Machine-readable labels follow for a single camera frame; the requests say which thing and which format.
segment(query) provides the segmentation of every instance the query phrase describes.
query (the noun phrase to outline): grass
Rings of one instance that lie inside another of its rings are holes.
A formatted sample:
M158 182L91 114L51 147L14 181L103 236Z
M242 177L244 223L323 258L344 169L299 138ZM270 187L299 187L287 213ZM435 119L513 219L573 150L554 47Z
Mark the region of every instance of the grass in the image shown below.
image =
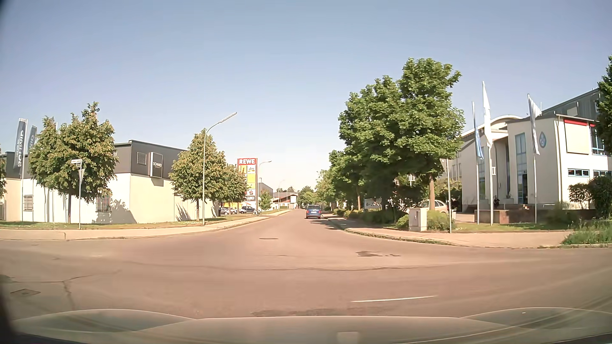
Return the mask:
M547 231L547 230L566 230L564 225L551 225L548 223L509 223L500 225L494 223L456 223L453 231L457 232L521 232L521 231Z
M609 243L612 243L612 223L609 221L596 221L581 225L562 242L564 245Z
M220 217L207 218L207 222L225 222L251 217L253 214L233 214ZM155 222L155 223L82 223L82 230L127 230L132 228L171 228L199 226L202 220ZM78 223L51 223L51 222L3 222L0 229L5 230L77 230Z

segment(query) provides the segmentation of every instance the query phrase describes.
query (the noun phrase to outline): sidewalk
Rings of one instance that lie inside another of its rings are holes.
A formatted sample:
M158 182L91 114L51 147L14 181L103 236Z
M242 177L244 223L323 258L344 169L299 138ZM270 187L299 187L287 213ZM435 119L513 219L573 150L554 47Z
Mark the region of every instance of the sidewalk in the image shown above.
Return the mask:
M200 233L226 230L248 223L271 219L290 210L249 217L226 222L207 222L206 226L172 228L133 228L128 230L5 230L0 229L0 240L83 240L83 239L127 239L131 237L154 237L175 234Z
M558 247L570 232L502 232L502 233L446 233L446 232L410 232L373 228L361 221L348 220L333 214L324 214L336 226L349 233L403 241L424 242L429 244L446 244L470 247L497 247L508 249L530 249Z

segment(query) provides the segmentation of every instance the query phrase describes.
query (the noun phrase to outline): white lane marking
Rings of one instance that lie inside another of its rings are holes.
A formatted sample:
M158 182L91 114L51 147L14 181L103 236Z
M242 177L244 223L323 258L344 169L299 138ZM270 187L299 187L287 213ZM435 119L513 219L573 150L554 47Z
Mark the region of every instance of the white lane marking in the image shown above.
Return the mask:
M414 299L426 299L428 297L436 297L438 295L431 296L415 296L415 297L399 297L397 299L378 299L378 300L359 300L359 301L351 301L351 302L378 302L378 301L399 301L399 300L414 300Z

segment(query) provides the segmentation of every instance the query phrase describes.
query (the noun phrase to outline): car hood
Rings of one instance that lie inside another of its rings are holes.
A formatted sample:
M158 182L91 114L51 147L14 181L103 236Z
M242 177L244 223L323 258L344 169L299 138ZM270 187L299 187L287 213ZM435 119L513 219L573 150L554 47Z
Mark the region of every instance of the car hood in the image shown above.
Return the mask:
M287 316L191 319L142 310L95 309L15 320L22 334L90 344L556 343L612 332L612 313L558 307L464 318Z

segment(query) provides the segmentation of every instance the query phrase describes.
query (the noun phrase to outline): white building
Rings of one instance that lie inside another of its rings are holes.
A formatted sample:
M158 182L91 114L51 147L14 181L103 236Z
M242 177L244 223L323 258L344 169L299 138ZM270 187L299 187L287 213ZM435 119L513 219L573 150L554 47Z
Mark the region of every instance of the white building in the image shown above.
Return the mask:
M593 129L597 118L595 100L599 90L542 111L535 121L540 155L537 155L537 203L548 207L569 201L568 186L588 182L600 174L612 174L611 157ZM505 204L534 204L534 154L529 117L505 115L491 121L493 147L493 196ZM480 190L480 207L488 209L490 183L488 149L483 125L478 128L484 160L476 173L474 130L463 134L465 142L455 160L449 160L450 177L461 181L463 212L476 208L476 186Z
M196 203L183 202L174 194L168 177L173 160L182 149L130 140L115 144L119 162L114 168L116 179L109 182L111 196L96 202L81 202L82 223L152 223L196 219ZM0 199L0 219L6 221L68 222L68 198L44 189L31 179L28 158L23 179L13 169L14 152L6 152L6 193ZM78 222L78 198L70 202L70 220ZM214 217L208 201L206 217Z

